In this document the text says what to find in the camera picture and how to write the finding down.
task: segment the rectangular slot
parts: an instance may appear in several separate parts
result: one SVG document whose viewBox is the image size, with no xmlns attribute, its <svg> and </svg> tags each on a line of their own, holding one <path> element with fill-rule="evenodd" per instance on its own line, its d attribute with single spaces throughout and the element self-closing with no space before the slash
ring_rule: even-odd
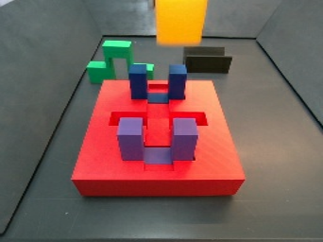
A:
<svg viewBox="0 0 323 242">
<path fill-rule="evenodd" d="M 150 83 L 149 84 L 149 92 L 150 93 L 167 93 L 169 92 L 169 84 L 167 83 Z"/>
<path fill-rule="evenodd" d="M 147 125 L 147 113 L 146 112 L 113 112 L 109 120 L 110 126 L 119 126 L 119 120 L 122 117 L 143 117 L 145 126 Z"/>
<path fill-rule="evenodd" d="M 197 119 L 198 126 L 209 126 L 206 112 L 171 112 L 170 113 L 171 127 L 174 126 L 174 118 L 177 117 L 193 117 Z"/>
</svg>

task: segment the toy block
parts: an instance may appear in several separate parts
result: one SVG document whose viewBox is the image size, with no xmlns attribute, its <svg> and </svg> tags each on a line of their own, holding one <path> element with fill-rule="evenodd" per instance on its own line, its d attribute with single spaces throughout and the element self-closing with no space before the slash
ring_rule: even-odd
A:
<svg viewBox="0 0 323 242">
<path fill-rule="evenodd" d="M 113 62 L 114 58 L 127 59 L 127 69 L 134 64 L 133 43 L 127 41 L 105 41 L 105 60 Z"/>
<path fill-rule="evenodd" d="M 146 64 L 133 64 L 129 70 L 131 99 L 149 98 L 149 81 Z"/>
<path fill-rule="evenodd" d="M 149 94 L 149 103 L 169 103 L 169 94 L 151 93 Z"/>
<path fill-rule="evenodd" d="M 207 0 L 157 0 L 157 41 L 166 45 L 199 44 Z"/>
<path fill-rule="evenodd" d="M 143 118 L 121 118 L 118 128 L 119 148 L 123 161 L 145 160 Z"/>
<path fill-rule="evenodd" d="M 197 120 L 194 118 L 175 118 L 171 146 L 174 161 L 193 161 L 195 159 L 197 139 Z"/>
<path fill-rule="evenodd" d="M 183 64 L 170 65 L 169 99 L 186 99 L 187 67 Z"/>
<path fill-rule="evenodd" d="M 135 64 L 146 64 L 147 65 L 147 79 L 154 79 L 154 68 L 155 65 L 151 63 L 135 63 Z"/>
<path fill-rule="evenodd" d="M 130 96 L 129 81 L 105 81 L 73 175 L 73 182 L 83 196 L 181 197 L 237 194 L 245 182 L 243 167 L 214 83 L 211 80 L 190 80 L 186 92 L 187 99 L 170 100 L 170 105 L 147 104 L 147 100 L 123 98 Z M 123 161 L 117 136 L 119 127 L 109 126 L 107 120 L 111 111 L 149 112 L 149 127 L 158 127 L 158 123 L 150 123 L 150 116 L 157 122 L 159 118 L 147 106 L 163 107 L 163 110 L 170 106 L 171 112 L 181 113 L 206 112 L 207 126 L 198 126 L 194 162 L 146 164 L 145 160 Z M 167 122 L 169 118 L 163 114 L 161 119 Z"/>
<path fill-rule="evenodd" d="M 233 57 L 191 56 L 186 57 L 189 73 L 229 73 Z"/>
<path fill-rule="evenodd" d="M 146 164 L 173 164 L 170 147 L 146 147 Z"/>
<path fill-rule="evenodd" d="M 115 79 L 115 74 L 105 61 L 91 61 L 86 68 L 93 83 L 103 83 L 106 79 Z"/>
</svg>

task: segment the blue block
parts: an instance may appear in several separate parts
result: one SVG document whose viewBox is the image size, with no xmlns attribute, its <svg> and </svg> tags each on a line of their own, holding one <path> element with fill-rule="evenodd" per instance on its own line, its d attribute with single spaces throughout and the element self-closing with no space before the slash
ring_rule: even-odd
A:
<svg viewBox="0 0 323 242">
<path fill-rule="evenodd" d="M 197 120 L 194 118 L 175 118 L 171 146 L 174 161 L 193 161 L 195 159 L 197 140 Z"/>
<path fill-rule="evenodd" d="M 147 65 L 133 64 L 129 70 L 131 99 L 149 98 Z"/>
<path fill-rule="evenodd" d="M 149 94 L 149 103 L 170 103 L 169 94 Z"/>
<path fill-rule="evenodd" d="M 187 67 L 185 64 L 170 65 L 169 99 L 186 99 Z"/>
<path fill-rule="evenodd" d="M 125 161 L 145 160 L 143 118 L 121 118 L 118 128 L 119 149 Z"/>
<path fill-rule="evenodd" d="M 146 147 L 146 164 L 173 164 L 170 147 Z"/>
</svg>

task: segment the red platform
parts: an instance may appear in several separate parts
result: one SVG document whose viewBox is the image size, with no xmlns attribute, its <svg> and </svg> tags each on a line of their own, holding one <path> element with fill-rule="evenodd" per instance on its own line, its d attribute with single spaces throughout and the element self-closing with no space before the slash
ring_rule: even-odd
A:
<svg viewBox="0 0 323 242">
<path fill-rule="evenodd" d="M 163 89 L 165 92 L 167 81 L 153 83 L 162 83 L 162 88 L 154 86 L 153 89 Z M 81 194 L 234 195 L 243 184 L 245 174 L 213 81 L 189 80 L 186 100 L 161 104 L 161 112 L 151 110 L 154 105 L 147 100 L 130 99 L 127 80 L 105 82 L 73 175 Z M 171 127 L 175 117 L 194 117 L 199 132 L 197 159 L 193 162 L 174 161 L 174 164 L 123 161 L 117 136 L 118 122 L 123 116 L 142 116 L 146 119 L 146 143 L 153 146 L 165 146 L 171 142 L 167 119 Z M 162 129 L 155 127 L 159 118 Z"/>
</svg>

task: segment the orange block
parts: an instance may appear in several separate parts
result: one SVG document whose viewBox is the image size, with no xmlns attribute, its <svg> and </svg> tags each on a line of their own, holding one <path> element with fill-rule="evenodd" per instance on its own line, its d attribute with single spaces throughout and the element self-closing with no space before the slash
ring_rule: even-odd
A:
<svg viewBox="0 0 323 242">
<path fill-rule="evenodd" d="M 201 43 L 207 0 L 157 0 L 157 41 L 165 45 Z"/>
</svg>

